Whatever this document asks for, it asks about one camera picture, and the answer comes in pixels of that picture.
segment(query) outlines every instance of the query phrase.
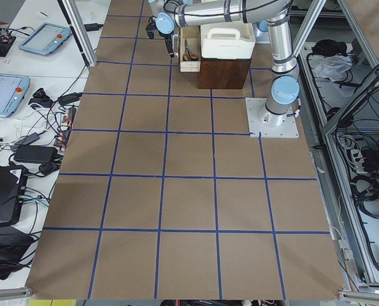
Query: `cable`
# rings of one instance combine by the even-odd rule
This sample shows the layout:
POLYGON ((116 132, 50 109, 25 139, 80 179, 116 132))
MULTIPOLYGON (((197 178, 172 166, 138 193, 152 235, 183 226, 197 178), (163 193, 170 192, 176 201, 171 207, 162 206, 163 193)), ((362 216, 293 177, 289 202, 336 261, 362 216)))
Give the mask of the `cable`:
POLYGON ((46 203, 43 203, 41 200, 39 200, 38 198, 34 198, 32 196, 28 196, 28 195, 23 195, 25 198, 27 198, 28 200, 27 201, 35 201, 45 207, 49 207, 49 204, 46 204, 46 203))
POLYGON ((38 191, 36 189, 33 189, 33 188, 30 188, 30 187, 26 187, 26 189, 32 190, 35 193, 40 194, 42 196, 42 198, 44 198, 45 200, 47 200, 48 203, 50 202, 50 199, 47 196, 45 196, 43 193, 41 193, 40 191, 38 191))
POLYGON ((339 231, 338 228, 336 228, 336 227, 333 226, 333 225, 330 225, 329 227, 332 228, 332 229, 334 229, 334 230, 340 235, 341 239, 345 239, 345 238, 343 237, 343 235, 341 234, 341 232, 339 231))
POLYGON ((338 263, 340 264, 340 266, 342 267, 342 269, 345 271, 345 273, 347 274, 347 277, 350 279, 350 281, 352 282, 352 284, 355 286, 356 291, 359 291, 359 288, 356 286, 354 280, 349 275, 347 269, 341 264, 341 262, 339 260, 338 260, 338 263))

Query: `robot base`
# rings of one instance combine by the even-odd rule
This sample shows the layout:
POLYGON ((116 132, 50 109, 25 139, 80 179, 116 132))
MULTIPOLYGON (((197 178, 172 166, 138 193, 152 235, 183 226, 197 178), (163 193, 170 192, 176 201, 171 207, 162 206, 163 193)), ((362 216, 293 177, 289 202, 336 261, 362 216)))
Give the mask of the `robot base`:
MULTIPOLYGON (((248 130, 251 137, 263 138, 298 138, 298 129, 294 116, 286 117, 277 127, 267 126, 257 118, 258 109, 265 104, 266 98, 246 98, 248 130)), ((292 114, 291 107, 287 114, 292 114)))

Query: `cloth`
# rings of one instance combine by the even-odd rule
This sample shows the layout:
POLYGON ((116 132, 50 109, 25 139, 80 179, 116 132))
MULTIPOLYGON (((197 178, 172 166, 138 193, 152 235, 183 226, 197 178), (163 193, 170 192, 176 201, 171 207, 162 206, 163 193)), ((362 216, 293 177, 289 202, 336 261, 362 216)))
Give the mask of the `cloth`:
POLYGON ((332 82, 344 81, 347 71, 352 67, 352 60, 347 56, 326 57, 314 68, 313 73, 319 78, 329 78, 332 82))

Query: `power adapter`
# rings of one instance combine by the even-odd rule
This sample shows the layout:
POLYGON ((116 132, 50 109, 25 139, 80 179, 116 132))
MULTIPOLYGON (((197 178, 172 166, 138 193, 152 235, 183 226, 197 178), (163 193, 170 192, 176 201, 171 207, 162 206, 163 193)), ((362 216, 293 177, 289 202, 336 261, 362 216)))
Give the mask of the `power adapter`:
POLYGON ((37 145, 20 145, 13 159, 19 163, 43 164, 54 160, 57 149, 37 145))
POLYGON ((104 25, 103 24, 85 24, 85 29, 86 32, 92 32, 92 31, 98 31, 100 28, 102 28, 104 25))
POLYGON ((66 94, 64 96, 61 96, 59 98, 57 98, 57 102, 61 105, 61 106, 65 106, 65 105, 68 105, 70 103, 73 103, 73 102, 76 102, 76 101, 79 101, 80 100, 80 97, 82 96, 83 94, 81 92, 72 92, 71 94, 66 94))

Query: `grid square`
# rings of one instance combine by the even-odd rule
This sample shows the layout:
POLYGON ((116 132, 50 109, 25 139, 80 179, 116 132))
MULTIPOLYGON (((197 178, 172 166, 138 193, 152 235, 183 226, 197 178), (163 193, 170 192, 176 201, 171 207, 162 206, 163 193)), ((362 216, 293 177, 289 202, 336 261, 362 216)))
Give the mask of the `grid square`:
POLYGON ((123 96, 85 94, 77 109, 74 129, 118 129, 123 96))
POLYGON ((122 129, 129 131, 165 131, 167 97, 128 96, 122 129))
POLYGON ((141 4, 142 1, 139 0, 112 1, 107 15, 139 16, 141 4))
POLYGON ((169 131, 211 132, 209 98, 171 98, 169 101, 169 131))
POLYGON ((125 94, 130 65, 99 62, 89 72, 84 92, 125 94))
POLYGON ((158 298, 205 298, 218 293, 216 235, 162 233, 158 298))
POLYGON ((158 228, 161 179, 113 177, 104 225, 107 228, 158 228))
POLYGON ((268 177, 316 177, 306 144, 301 119, 297 118, 299 138, 263 138, 264 160, 268 177))
POLYGON ((262 45, 257 43, 254 46, 252 54, 252 68, 270 69, 273 65, 273 55, 271 54, 271 45, 262 45))
POLYGON ((59 176, 45 226, 99 228, 108 179, 76 175, 59 176), (82 210, 77 203, 83 203, 82 210))
POLYGON ((329 231, 318 182, 271 180, 269 190, 276 230, 329 231))
POLYGON ((169 134, 166 175, 212 176, 211 135, 169 134))
POLYGON ((101 37, 135 38, 137 35, 139 18, 107 16, 101 37))
POLYGON ((171 95, 174 96, 210 96, 210 89, 198 89, 198 73, 180 72, 179 67, 172 67, 171 95))
POLYGON ((263 177, 258 139, 215 136, 216 174, 219 177, 263 177))
POLYGON ((73 131, 61 173, 110 173, 116 132, 73 131))
POLYGON ((97 59, 109 62, 131 62, 135 39, 101 38, 97 46, 97 59))
POLYGON ((213 98, 213 118, 217 133, 248 133, 244 99, 213 98))
POLYGON ((252 97, 252 84, 250 82, 250 72, 246 76, 242 89, 212 89, 213 97, 252 97))
POLYGON ((131 70, 129 94, 168 94, 169 67, 138 66, 131 70))
POLYGON ((137 40, 134 63, 169 65, 170 62, 164 40, 137 40))
POLYGON ((26 281, 35 298, 86 299, 98 237, 98 231, 43 231, 26 281))
POLYGON ((223 298, 283 300, 272 234, 219 234, 219 246, 223 298))
POLYGON ((114 173, 161 175, 165 134, 121 133, 114 173))
POLYGON ((277 244, 287 299, 338 298, 344 283, 330 235, 277 235, 277 244))
POLYGON ((156 233, 104 232, 92 299, 154 297, 156 233))
POLYGON ((273 82, 273 73, 270 70, 252 70, 254 96, 268 98, 273 82))
POLYGON ((219 229, 271 231, 263 180, 217 180, 219 229))
POLYGON ((162 228, 214 230, 213 180, 167 178, 162 205, 162 228))

